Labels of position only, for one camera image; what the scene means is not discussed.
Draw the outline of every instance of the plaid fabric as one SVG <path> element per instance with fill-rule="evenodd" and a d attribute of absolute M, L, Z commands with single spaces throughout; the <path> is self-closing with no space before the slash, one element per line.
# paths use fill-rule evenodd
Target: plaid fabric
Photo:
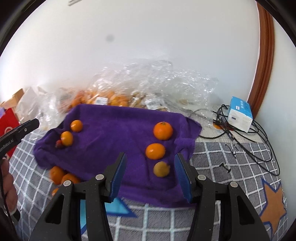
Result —
<path fill-rule="evenodd" d="M 22 240 L 28 240 L 41 213 L 51 199 L 51 192 L 56 186 L 49 180 L 48 171 L 40 169 L 32 148 L 36 138 L 27 136 L 17 147 L 10 160 L 10 172 L 15 178 L 18 191 L 18 209 L 21 220 L 17 231 Z M 244 143 L 245 148 L 258 157 L 268 160 L 270 150 L 263 143 Z M 231 172 L 219 167 L 224 162 Z M 195 152 L 190 160 L 200 174 L 206 175 L 215 182 L 238 182 L 245 191 L 258 213 L 266 203 L 262 181 L 264 179 L 275 189 L 280 178 L 263 171 L 254 163 L 243 150 L 236 149 L 232 144 L 222 142 L 196 142 Z M 268 170 L 276 170 L 274 161 L 263 164 Z M 194 209 L 192 208 L 162 208 L 149 204 L 138 203 L 124 199 L 137 218 L 108 216 L 109 225 L 114 241 L 158 241 L 186 240 L 192 222 Z M 286 215 L 280 221 L 273 241 L 280 240 L 287 229 Z M 218 240 L 220 223 L 220 202 L 216 202 L 215 220 L 212 240 Z M 87 231 L 82 235 L 87 240 Z"/>

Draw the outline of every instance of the finger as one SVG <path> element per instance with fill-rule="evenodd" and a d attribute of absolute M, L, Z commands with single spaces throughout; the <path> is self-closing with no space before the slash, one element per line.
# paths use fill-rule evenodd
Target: finger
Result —
<path fill-rule="evenodd" d="M 17 205 L 17 190 L 15 189 L 15 186 L 13 186 L 7 193 L 6 204 L 10 212 L 15 209 Z"/>
<path fill-rule="evenodd" d="M 13 176 L 9 173 L 3 178 L 4 195 L 13 187 Z"/>
<path fill-rule="evenodd" d="M 7 159 L 4 159 L 1 165 L 1 171 L 2 171 L 3 177 L 5 177 L 9 173 L 9 161 Z"/>

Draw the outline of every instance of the barcode sticker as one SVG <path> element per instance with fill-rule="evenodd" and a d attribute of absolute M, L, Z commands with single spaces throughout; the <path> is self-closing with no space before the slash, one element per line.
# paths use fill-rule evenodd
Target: barcode sticker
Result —
<path fill-rule="evenodd" d="M 145 104 L 147 106 L 147 109 L 149 110 L 158 110 L 165 107 L 165 103 L 163 99 L 160 97 L 157 97 L 152 100 L 146 100 Z"/>
<path fill-rule="evenodd" d="M 98 97 L 94 104 L 98 105 L 108 105 L 108 98 Z"/>

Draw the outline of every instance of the star with blue outline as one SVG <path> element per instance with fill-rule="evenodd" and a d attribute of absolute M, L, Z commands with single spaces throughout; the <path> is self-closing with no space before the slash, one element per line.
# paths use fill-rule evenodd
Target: star with blue outline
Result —
<path fill-rule="evenodd" d="M 287 214 L 284 206 L 283 189 L 281 182 L 275 190 L 268 182 L 262 179 L 262 185 L 264 186 L 264 195 L 266 204 L 259 214 L 263 224 L 268 224 L 271 228 L 271 238 L 273 239 L 274 234 L 278 228 L 279 222 L 282 217 Z"/>

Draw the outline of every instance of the wall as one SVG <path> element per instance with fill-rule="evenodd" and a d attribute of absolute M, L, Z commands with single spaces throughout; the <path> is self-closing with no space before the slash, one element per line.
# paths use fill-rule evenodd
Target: wall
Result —
<path fill-rule="evenodd" d="M 106 63 L 165 58 L 219 79 L 215 102 L 247 99 L 259 48 L 249 0 L 47 0 L 0 57 L 0 99 L 20 87 L 67 86 Z"/>
<path fill-rule="evenodd" d="M 274 65 L 256 120 L 265 129 L 281 168 L 280 177 L 287 196 L 290 227 L 296 218 L 296 48 L 278 22 L 274 23 Z"/>

